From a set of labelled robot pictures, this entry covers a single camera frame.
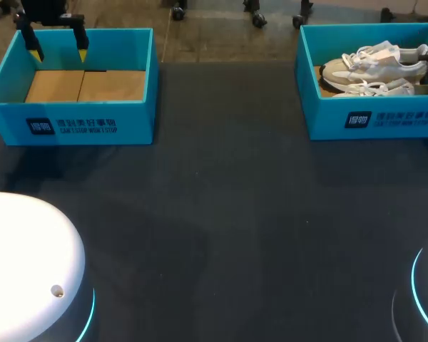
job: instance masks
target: metal leg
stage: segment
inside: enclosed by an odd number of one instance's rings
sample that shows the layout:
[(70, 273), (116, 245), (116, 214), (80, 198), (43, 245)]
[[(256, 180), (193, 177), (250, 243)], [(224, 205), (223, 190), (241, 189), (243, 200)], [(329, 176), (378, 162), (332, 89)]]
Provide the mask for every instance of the metal leg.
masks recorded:
[(293, 27), (297, 30), (300, 29), (301, 25), (305, 25), (307, 23), (307, 19), (312, 11), (312, 2), (309, 0), (301, 0), (300, 14), (297, 16), (293, 16)]

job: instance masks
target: table surface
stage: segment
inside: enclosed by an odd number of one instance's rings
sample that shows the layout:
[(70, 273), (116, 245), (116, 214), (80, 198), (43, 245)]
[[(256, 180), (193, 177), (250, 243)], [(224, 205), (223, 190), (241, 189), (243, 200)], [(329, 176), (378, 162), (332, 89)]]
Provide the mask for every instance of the table surface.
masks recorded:
[(310, 142), (292, 63), (161, 66), (156, 139), (5, 147), (81, 234), (101, 341), (393, 341), (428, 140)]

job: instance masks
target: blue cardboard box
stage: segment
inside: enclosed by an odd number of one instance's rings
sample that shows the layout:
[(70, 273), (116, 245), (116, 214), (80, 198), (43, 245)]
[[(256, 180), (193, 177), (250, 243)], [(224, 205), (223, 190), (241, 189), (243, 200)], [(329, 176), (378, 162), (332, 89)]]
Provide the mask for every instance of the blue cardboard box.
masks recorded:
[[(26, 50), (20, 31), (0, 65), (0, 134), (7, 145), (151, 144), (158, 59), (150, 28), (89, 29), (84, 63), (72, 30), (35, 30), (45, 58)], [(37, 71), (145, 71), (142, 100), (25, 103)]]
[(303, 26), (295, 76), (312, 140), (428, 137), (428, 95), (322, 97), (314, 67), (362, 46), (390, 41), (402, 48), (428, 45), (428, 24)]

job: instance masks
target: white sneaker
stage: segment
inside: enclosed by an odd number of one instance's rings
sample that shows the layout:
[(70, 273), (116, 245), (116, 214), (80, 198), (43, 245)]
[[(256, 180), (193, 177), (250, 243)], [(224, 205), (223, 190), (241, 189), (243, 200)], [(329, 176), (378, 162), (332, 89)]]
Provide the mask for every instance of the white sneaker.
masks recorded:
[(389, 41), (376, 46), (364, 46), (356, 53), (335, 59), (321, 67), (324, 82), (341, 91), (359, 81), (389, 83), (405, 78), (419, 82), (428, 71), (428, 62), (419, 57), (428, 54), (428, 45), (418, 48), (399, 48)]
[(383, 83), (374, 82), (351, 84), (347, 86), (347, 90), (343, 94), (337, 94), (333, 98), (348, 98), (352, 96), (402, 96), (402, 95), (414, 95), (414, 86), (403, 78), (399, 80)]

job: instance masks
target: chair wheel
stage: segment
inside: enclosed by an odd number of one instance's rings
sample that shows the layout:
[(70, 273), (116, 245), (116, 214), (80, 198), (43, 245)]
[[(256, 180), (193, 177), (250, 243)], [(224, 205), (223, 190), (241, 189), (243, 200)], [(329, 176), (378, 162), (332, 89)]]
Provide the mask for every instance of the chair wheel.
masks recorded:
[(261, 29), (264, 25), (267, 24), (265, 16), (263, 14), (254, 14), (252, 17), (252, 25)]
[(380, 11), (380, 22), (381, 23), (389, 23), (393, 19), (395, 19), (396, 16), (390, 11), (389, 8), (385, 7)]
[(305, 17), (304, 16), (293, 16), (293, 27), (295, 27), (295, 29), (299, 30), (301, 25), (304, 25), (306, 22)]
[(184, 19), (185, 11), (180, 7), (173, 7), (171, 9), (171, 16), (174, 21), (180, 21)]
[(11, 7), (5, 1), (0, 1), (0, 9), (3, 15), (11, 13)]

